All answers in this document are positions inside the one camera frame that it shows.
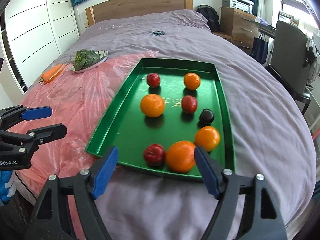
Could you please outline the blue gloved hand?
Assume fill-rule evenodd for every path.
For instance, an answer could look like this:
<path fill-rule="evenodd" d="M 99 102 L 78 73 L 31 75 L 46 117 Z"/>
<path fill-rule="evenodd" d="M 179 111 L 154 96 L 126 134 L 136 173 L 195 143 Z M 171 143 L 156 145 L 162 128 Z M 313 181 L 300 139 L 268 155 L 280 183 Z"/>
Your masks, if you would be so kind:
<path fill-rule="evenodd" d="M 1 177 L 0 177 L 1 206 L 7 205 L 7 203 L 13 197 L 15 192 L 16 192 L 15 172 L 1 171 Z"/>

